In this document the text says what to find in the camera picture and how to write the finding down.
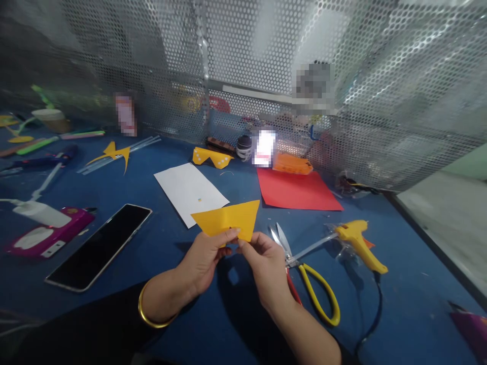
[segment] metal mesh panel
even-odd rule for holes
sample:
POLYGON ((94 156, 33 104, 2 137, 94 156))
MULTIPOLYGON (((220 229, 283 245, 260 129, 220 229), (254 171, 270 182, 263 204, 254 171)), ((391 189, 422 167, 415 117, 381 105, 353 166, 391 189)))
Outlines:
POLYGON ((113 93, 129 92, 146 127, 204 139, 191 1, 18 0, 3 8, 0 95, 7 105, 42 107, 30 89, 36 84, 68 114, 114 124, 113 93))
POLYGON ((314 125, 313 141, 313 123, 284 106, 214 92, 247 123, 216 113, 213 128, 232 143, 235 130, 272 125, 281 150, 315 167, 407 189, 485 142, 487 9, 479 3, 207 0, 212 78, 290 94, 300 65, 332 63, 339 110, 314 125))
POLYGON ((282 151, 361 182, 407 189, 485 142, 487 2, 429 0, 8 0, 0 98, 115 124, 130 92, 146 128, 231 144, 261 125, 282 151), (335 116, 222 85, 290 95, 296 70, 333 64, 335 116), (228 110, 209 109, 212 100, 228 110))

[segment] yellow glue gun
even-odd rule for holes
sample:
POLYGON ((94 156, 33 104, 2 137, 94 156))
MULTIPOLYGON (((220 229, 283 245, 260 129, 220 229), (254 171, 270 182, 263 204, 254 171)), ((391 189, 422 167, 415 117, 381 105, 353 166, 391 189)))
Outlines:
POLYGON ((379 274, 386 274, 389 270, 387 266, 380 263, 374 254, 367 247, 362 232, 367 230, 366 221, 352 221, 335 228, 335 233, 342 241, 347 241, 352 244, 357 255, 372 271, 377 271, 379 274))

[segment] blue tabletop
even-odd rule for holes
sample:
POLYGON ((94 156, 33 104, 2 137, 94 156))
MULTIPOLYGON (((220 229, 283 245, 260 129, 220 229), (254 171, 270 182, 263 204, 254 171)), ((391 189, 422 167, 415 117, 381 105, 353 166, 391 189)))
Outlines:
MULTIPOLYGON (((31 135, 42 135, 41 132, 31 135)), ((0 130, 0 148, 8 132, 0 130)), ((64 206, 97 207, 89 232, 77 236, 52 258, 28 260, 0 253, 0 307, 34 318, 50 319, 84 303, 102 298, 175 267, 200 232, 187 229, 153 177, 154 173, 190 161, 193 145, 163 138, 130 155, 128 169, 115 161, 89 175, 76 174, 81 166, 100 156, 110 137, 78 139, 80 151, 62 169, 40 201, 56 209, 64 206), (132 203, 150 208, 152 217, 114 259, 91 289, 75 294, 43 282, 44 278, 121 206, 132 203)), ((115 136, 118 148, 134 140, 115 136)), ((28 155, 56 153, 73 141, 58 141, 28 155)), ((233 160, 222 170, 209 165, 197 167, 230 201, 238 204, 261 199, 256 169, 233 160)), ((0 178, 0 198, 29 199, 48 170, 25 172, 0 178)), ((261 204, 255 230, 279 222, 291 249, 298 252, 325 234, 326 223, 367 220, 365 237, 373 242, 378 259, 389 267, 382 277, 384 309, 375 334, 361 350, 364 364, 476 363, 468 344, 451 321, 448 300, 483 314, 473 298, 430 251, 383 196, 341 200, 343 212, 289 210, 261 204)), ((0 232, 3 247, 36 223, 0 203, 0 232)), ((341 309, 341 322, 331 333, 349 350, 370 327, 378 305, 372 273, 364 266, 344 266, 333 256, 334 247, 322 247, 304 258, 331 285, 341 309)), ((303 305, 320 320, 307 295, 297 269, 291 277, 303 305)), ((314 282, 319 301, 330 313, 327 296, 314 282)), ((171 324, 149 351, 178 363, 252 364, 289 356, 283 338, 259 304, 251 271, 240 255, 224 259, 215 278, 201 297, 171 324)))

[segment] black cable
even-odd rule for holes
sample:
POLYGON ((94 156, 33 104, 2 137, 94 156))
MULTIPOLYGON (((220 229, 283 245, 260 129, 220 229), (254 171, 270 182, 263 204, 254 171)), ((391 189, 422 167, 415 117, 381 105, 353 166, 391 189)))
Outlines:
POLYGON ((362 345, 367 341, 377 328, 380 322, 380 317, 382 316, 382 289, 380 288, 380 274, 377 271, 374 271, 374 280, 375 283, 377 284, 377 290, 379 291, 379 307, 377 309, 377 314, 375 315, 374 322, 372 323, 372 326, 370 326, 370 329, 367 331, 364 337, 357 343, 355 346, 355 351, 354 355, 355 357, 358 357, 359 351, 362 348, 362 345))

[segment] scissors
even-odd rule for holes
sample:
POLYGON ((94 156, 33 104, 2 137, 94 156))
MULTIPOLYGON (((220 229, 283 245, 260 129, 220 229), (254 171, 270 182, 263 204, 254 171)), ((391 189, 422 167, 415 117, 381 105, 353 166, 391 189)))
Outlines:
POLYGON ((293 260, 293 254, 291 253, 291 248, 289 247, 288 240, 279 223, 276 223, 276 227, 277 227, 277 233, 271 226, 269 226, 269 230, 272 234, 274 241, 276 241, 276 243, 283 248, 284 253, 286 255, 286 275, 288 278, 289 289, 291 290, 291 294, 293 295, 293 298, 296 300, 296 302, 302 305, 298 292, 293 284, 293 281, 291 280, 291 276, 289 275, 289 269, 297 266, 299 271, 301 272, 301 276, 303 277, 304 283, 306 284, 308 293, 311 296, 313 304, 316 310, 318 311, 319 315, 328 324, 332 326, 337 326, 340 323, 340 307, 338 306, 335 293, 331 289, 330 285, 323 278, 323 276, 321 276, 311 266, 305 263, 300 263, 297 260, 293 260), (309 281, 307 272, 313 275, 325 287, 325 290, 328 293, 328 296, 330 297, 331 304, 333 307, 333 316, 331 317, 331 319, 326 315, 325 311, 320 305, 320 302, 318 302, 318 298, 316 297, 315 291, 311 286, 311 282, 309 281))

